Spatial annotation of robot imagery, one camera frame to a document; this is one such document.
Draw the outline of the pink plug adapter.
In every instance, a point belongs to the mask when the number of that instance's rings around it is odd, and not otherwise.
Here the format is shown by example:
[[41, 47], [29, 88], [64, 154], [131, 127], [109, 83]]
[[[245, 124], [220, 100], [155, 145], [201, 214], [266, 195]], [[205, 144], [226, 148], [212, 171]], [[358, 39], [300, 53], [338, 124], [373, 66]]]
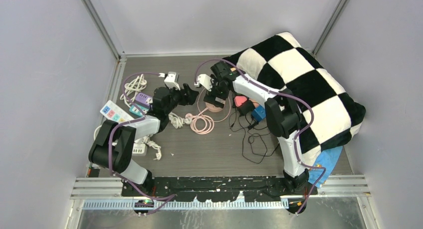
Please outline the pink plug adapter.
[[245, 102], [248, 101], [248, 98], [245, 96], [237, 95], [233, 99], [235, 107], [241, 107]]

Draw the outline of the teal usb power strip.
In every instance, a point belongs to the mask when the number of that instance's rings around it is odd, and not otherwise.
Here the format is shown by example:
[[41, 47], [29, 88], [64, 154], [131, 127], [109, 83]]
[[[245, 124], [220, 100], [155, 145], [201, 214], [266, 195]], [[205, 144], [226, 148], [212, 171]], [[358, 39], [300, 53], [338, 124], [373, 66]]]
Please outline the teal usb power strip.
[[134, 115], [137, 115], [139, 117], [142, 117], [142, 116], [144, 116], [145, 108], [142, 107], [142, 106], [139, 106], [139, 105], [137, 105], [137, 106], [132, 105], [129, 108], [129, 112], [134, 114]]

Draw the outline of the purple power strip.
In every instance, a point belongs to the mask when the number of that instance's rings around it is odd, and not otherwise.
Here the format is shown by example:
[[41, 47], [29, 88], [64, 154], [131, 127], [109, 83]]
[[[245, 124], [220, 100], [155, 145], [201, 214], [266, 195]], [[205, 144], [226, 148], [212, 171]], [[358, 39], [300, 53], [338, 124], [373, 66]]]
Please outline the purple power strip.
[[143, 106], [146, 109], [150, 109], [150, 106], [153, 103], [153, 98], [147, 94], [140, 92], [135, 96], [135, 102], [136, 104]]

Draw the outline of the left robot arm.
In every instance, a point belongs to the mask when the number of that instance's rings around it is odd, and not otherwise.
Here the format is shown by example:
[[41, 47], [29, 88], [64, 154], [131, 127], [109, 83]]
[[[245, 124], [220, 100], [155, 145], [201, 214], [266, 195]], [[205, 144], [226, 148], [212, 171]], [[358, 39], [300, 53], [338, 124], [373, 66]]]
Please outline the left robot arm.
[[122, 123], [103, 122], [88, 153], [88, 160], [133, 182], [139, 195], [149, 195], [153, 183], [147, 178], [152, 174], [132, 159], [135, 140], [162, 132], [170, 121], [169, 114], [179, 105], [193, 105], [198, 95], [199, 92], [186, 83], [180, 90], [157, 88], [152, 106], [145, 116]]

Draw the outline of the blue cube socket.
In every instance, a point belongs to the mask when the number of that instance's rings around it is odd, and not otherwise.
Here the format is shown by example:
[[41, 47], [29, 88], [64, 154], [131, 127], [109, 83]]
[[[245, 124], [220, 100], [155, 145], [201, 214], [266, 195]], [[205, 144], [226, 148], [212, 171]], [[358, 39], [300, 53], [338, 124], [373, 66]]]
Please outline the blue cube socket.
[[261, 122], [266, 117], [265, 108], [261, 105], [258, 105], [251, 113], [252, 118], [256, 122]]

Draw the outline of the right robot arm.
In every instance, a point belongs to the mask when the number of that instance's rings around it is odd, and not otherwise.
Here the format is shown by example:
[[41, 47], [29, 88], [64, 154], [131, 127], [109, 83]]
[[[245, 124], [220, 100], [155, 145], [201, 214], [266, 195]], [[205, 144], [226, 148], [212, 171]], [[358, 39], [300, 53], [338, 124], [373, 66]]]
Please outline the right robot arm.
[[195, 73], [195, 87], [204, 87], [211, 95], [211, 103], [227, 99], [229, 92], [244, 95], [264, 107], [267, 127], [280, 145], [284, 168], [285, 189], [298, 194], [308, 180], [296, 136], [300, 131], [301, 113], [290, 91], [279, 92], [253, 79], [227, 60], [218, 60], [211, 67], [212, 75]]

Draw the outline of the pink round socket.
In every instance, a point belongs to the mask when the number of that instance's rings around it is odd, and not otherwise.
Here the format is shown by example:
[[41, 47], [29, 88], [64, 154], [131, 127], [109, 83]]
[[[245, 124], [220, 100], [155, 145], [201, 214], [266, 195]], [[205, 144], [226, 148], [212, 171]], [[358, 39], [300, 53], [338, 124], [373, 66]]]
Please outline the pink round socket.
[[217, 107], [217, 106], [215, 106], [215, 105], [213, 105], [213, 104], [211, 104], [211, 103], [205, 103], [205, 105], [206, 105], [206, 109], [208, 110], [208, 111], [210, 111], [210, 112], [213, 112], [213, 113], [217, 113], [217, 112], [220, 112], [220, 111], [222, 111], [223, 110], [223, 108], [221, 108], [221, 107]]

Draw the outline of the orange small plug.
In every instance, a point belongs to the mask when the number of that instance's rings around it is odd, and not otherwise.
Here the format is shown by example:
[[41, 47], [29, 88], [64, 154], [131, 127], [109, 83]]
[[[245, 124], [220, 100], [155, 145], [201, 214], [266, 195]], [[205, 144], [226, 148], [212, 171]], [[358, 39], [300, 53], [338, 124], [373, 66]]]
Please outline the orange small plug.
[[253, 104], [253, 106], [255, 108], [257, 108], [258, 106], [260, 106], [260, 104], [258, 102], [256, 102], [256, 101], [254, 101], [253, 99], [250, 99], [250, 102]]

